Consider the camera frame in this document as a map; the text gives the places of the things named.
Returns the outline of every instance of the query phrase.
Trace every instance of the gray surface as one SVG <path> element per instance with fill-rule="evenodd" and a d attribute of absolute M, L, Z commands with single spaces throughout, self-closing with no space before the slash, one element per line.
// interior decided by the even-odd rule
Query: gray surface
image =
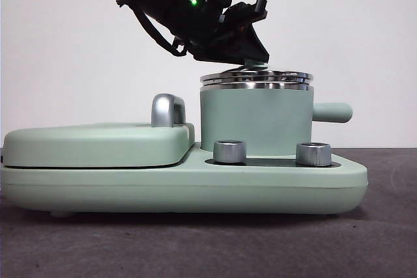
<path fill-rule="evenodd" d="M 342 215 L 78 214 L 2 201 L 2 277 L 417 277 L 417 149 L 337 149 L 369 169 Z"/>

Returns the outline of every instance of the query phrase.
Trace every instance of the chrome ring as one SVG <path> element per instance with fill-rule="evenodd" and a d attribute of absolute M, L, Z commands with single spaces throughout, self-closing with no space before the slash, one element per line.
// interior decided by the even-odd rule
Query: chrome ring
<path fill-rule="evenodd" d="M 300 83 L 225 83 L 225 84 L 214 84 L 206 85 L 201 87 L 201 91 L 206 90 L 218 90 L 218 89 L 289 89 L 289 90 L 314 90 L 312 86 Z"/>

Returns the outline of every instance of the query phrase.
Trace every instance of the metal lid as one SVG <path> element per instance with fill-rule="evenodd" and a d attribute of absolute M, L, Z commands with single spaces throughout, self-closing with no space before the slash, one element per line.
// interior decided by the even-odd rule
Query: metal lid
<path fill-rule="evenodd" d="M 203 76 L 202 91 L 211 89 L 295 89 L 311 90 L 311 74 L 273 70 L 267 65 L 242 66 L 220 74 Z"/>

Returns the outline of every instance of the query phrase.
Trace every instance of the white backdrop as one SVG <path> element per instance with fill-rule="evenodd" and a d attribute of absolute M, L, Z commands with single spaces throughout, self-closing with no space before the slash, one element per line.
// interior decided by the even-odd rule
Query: white backdrop
<path fill-rule="evenodd" d="M 170 56 L 115 0 L 1 6 L 2 144 L 18 128 L 146 122 L 159 92 L 183 97 L 199 132 L 199 77 L 230 68 Z M 354 107 L 348 124 L 315 123 L 314 140 L 417 146 L 417 0 L 268 0 L 268 11 L 255 28 L 270 64 L 312 73 L 316 102 Z"/>

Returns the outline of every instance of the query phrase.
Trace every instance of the metal knob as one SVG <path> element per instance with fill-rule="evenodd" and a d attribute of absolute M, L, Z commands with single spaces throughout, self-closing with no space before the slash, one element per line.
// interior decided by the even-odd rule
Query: metal knob
<path fill-rule="evenodd" d="M 332 164 L 332 147 L 326 143 L 299 143 L 296 162 L 315 167 L 330 166 Z"/>
<path fill-rule="evenodd" d="M 213 159 L 218 163 L 245 163 L 246 143 L 243 141 L 216 141 Z"/>

